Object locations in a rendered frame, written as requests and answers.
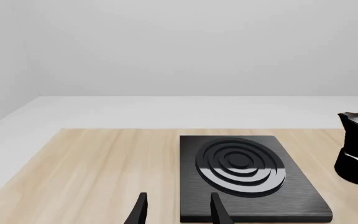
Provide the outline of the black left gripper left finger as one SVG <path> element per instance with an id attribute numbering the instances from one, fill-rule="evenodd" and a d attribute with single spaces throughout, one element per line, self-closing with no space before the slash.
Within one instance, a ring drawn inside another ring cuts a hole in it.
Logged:
<path id="1" fill-rule="evenodd" d="M 147 193 L 141 192 L 124 224 L 145 224 L 147 219 Z"/>

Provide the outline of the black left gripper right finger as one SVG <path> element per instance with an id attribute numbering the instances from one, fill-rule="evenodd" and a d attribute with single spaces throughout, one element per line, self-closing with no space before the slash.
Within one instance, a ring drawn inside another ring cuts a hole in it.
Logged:
<path id="1" fill-rule="evenodd" d="M 210 210 L 213 224 L 234 224 L 216 192 L 211 193 Z"/>

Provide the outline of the flat black stove plate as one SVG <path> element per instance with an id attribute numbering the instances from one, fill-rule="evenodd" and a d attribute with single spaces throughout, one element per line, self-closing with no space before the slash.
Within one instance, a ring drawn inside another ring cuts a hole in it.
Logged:
<path id="1" fill-rule="evenodd" d="M 218 194 L 236 223 L 329 223 L 333 213 L 274 136 L 180 136 L 180 221 L 211 222 Z"/>

